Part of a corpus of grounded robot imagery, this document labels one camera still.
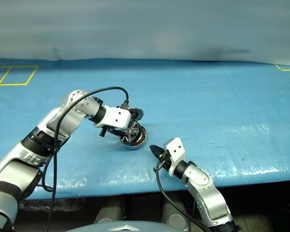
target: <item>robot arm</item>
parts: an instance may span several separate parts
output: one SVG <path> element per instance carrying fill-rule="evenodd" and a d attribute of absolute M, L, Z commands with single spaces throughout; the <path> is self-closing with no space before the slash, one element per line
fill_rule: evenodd
<path fill-rule="evenodd" d="M 211 231 L 238 231 L 226 201 L 214 186 L 211 175 L 193 162 L 185 161 L 186 151 L 180 138 L 169 141 L 165 146 L 166 150 L 155 145 L 150 148 L 162 161 L 160 167 L 164 167 L 170 176 L 177 176 L 185 184 L 197 203 L 204 224 Z"/>
<path fill-rule="evenodd" d="M 60 117 L 73 102 L 86 94 L 83 90 L 75 90 L 66 95 L 60 106 L 0 160 L 0 229 L 8 230 L 13 226 L 18 200 L 28 197 L 39 183 L 42 176 L 40 167 L 54 151 L 55 130 Z M 128 109 L 127 100 L 121 108 L 103 106 L 102 103 L 100 99 L 89 96 L 76 104 L 61 122 L 58 144 L 63 145 L 84 118 L 91 120 L 95 127 L 102 128 L 101 136 L 109 131 L 132 148 L 143 144 L 146 130 L 136 121 L 142 117 L 142 110 Z"/>

